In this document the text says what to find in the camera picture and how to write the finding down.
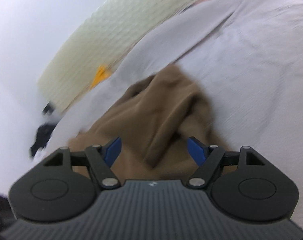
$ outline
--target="crumpled brown fabric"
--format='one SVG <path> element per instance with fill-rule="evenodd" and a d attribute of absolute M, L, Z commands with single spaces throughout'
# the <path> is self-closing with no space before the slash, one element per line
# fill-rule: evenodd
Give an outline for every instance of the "crumpled brown fabric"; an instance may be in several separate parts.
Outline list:
<path fill-rule="evenodd" d="M 194 136 L 206 145 L 224 143 L 212 127 L 208 99 L 197 84 L 168 65 L 132 86 L 86 133 L 69 141 L 72 151 L 120 136 L 122 152 L 112 171 L 126 179 L 189 178 L 197 165 L 187 152 Z"/>

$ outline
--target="white wall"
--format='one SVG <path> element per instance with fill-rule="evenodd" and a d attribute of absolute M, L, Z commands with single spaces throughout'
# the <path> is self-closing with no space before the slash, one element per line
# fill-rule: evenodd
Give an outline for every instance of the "white wall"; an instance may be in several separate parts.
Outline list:
<path fill-rule="evenodd" d="M 105 0 L 0 0 L 0 193 L 31 165 L 47 104 L 36 81 L 59 47 Z"/>

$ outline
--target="pale green textured surface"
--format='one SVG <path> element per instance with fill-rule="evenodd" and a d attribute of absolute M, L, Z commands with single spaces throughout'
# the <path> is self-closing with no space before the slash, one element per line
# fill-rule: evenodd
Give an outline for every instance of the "pale green textured surface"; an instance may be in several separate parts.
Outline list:
<path fill-rule="evenodd" d="M 90 85 L 100 64 L 114 66 L 151 29 L 194 0 L 107 0 L 64 43 L 38 81 L 64 111 Z"/>

